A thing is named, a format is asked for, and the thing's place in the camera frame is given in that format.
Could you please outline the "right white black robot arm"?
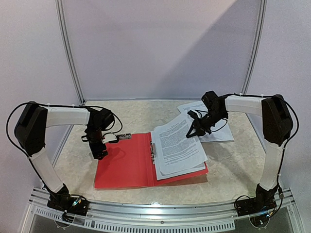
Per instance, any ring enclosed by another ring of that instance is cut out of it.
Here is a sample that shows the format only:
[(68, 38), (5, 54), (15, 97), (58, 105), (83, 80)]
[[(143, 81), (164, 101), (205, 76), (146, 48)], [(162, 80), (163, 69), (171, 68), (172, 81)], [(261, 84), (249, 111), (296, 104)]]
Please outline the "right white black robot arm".
[(266, 146), (263, 174), (256, 188), (256, 197), (251, 207), (261, 212), (270, 204), (279, 187), (279, 176), (284, 160), (286, 143), (290, 140), (293, 120), (288, 105), (280, 94), (272, 96), (225, 94), (218, 96), (214, 91), (206, 92), (201, 98), (207, 108), (204, 116), (193, 110), (188, 115), (193, 122), (187, 138), (211, 134), (211, 128), (220, 120), (228, 119), (229, 112), (240, 112), (260, 116)]

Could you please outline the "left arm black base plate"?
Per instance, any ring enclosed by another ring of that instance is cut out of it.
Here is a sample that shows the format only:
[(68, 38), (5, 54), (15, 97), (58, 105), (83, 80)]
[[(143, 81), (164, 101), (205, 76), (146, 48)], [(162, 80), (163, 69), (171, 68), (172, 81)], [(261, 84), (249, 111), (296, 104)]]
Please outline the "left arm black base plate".
[(86, 216), (90, 202), (82, 195), (50, 194), (47, 206), (69, 214)]

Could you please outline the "red file folder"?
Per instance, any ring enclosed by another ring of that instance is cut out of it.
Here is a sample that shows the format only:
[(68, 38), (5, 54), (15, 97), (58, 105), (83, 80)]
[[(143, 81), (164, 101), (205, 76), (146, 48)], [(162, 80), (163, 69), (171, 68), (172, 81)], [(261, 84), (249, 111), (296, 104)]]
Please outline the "red file folder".
[(107, 143), (108, 155), (98, 162), (95, 189), (163, 186), (208, 173), (207, 165), (203, 163), (197, 171), (159, 180), (152, 161), (151, 141), (151, 133), (136, 133), (130, 139)]

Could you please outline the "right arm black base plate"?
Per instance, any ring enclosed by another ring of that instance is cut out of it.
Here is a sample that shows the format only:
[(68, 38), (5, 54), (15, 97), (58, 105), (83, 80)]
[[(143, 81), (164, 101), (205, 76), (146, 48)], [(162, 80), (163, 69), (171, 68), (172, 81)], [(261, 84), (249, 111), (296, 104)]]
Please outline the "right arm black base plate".
[(247, 216), (257, 213), (266, 213), (268, 210), (276, 208), (276, 202), (272, 199), (265, 204), (260, 204), (255, 201), (255, 198), (246, 198), (235, 200), (234, 208), (238, 216)]

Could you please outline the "stack of printed papers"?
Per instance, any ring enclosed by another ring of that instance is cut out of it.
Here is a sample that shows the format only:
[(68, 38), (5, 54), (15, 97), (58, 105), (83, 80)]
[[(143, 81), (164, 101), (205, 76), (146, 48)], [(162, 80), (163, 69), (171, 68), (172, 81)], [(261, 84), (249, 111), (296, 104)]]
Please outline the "stack of printed papers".
[[(187, 117), (188, 125), (191, 126), (193, 118), (188, 115), (188, 111), (194, 111), (199, 117), (203, 117), (207, 113), (207, 108), (202, 101), (195, 101), (187, 104), (182, 104), (177, 107), (178, 111)], [(200, 136), (201, 143), (204, 142), (226, 142), (234, 141), (234, 137), (226, 120), (221, 119), (211, 127), (211, 134), (206, 133)]]

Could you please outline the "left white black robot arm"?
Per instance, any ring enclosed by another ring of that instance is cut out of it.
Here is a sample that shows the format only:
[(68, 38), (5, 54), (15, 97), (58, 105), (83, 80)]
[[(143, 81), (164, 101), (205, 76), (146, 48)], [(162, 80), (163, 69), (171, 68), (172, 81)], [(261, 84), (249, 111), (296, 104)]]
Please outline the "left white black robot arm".
[(86, 126), (83, 138), (88, 142), (93, 158), (101, 160), (108, 155), (102, 132), (114, 124), (115, 117), (110, 110), (100, 107), (43, 105), (33, 101), (24, 106), (14, 135), (46, 189), (55, 194), (54, 204), (67, 211), (72, 207), (72, 200), (65, 195), (68, 189), (48, 158), (46, 129), (62, 125)]

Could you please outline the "printed paper sheet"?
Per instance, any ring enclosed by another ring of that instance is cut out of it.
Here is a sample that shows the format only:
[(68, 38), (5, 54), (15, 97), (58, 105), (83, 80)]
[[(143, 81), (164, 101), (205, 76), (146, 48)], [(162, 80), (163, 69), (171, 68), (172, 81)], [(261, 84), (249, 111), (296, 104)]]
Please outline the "printed paper sheet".
[(197, 165), (193, 168), (188, 168), (188, 169), (185, 169), (185, 170), (182, 170), (182, 171), (179, 171), (179, 172), (170, 172), (169, 174), (164, 174), (160, 171), (160, 168), (159, 168), (159, 163), (156, 162), (155, 163), (155, 172), (156, 172), (156, 177), (157, 177), (157, 180), (163, 180), (163, 179), (168, 179), (168, 178), (172, 178), (172, 177), (177, 177), (177, 176), (180, 176), (180, 175), (186, 175), (186, 174), (190, 174), (190, 173), (193, 173), (193, 172), (198, 172), (198, 171), (202, 171), (204, 169), (206, 169), (206, 163), (203, 162), (202, 164), (200, 165)]
[(151, 132), (152, 142), (156, 145), (156, 162), (162, 173), (179, 172), (207, 161), (199, 138), (186, 138), (189, 128), (186, 115), (179, 114)]

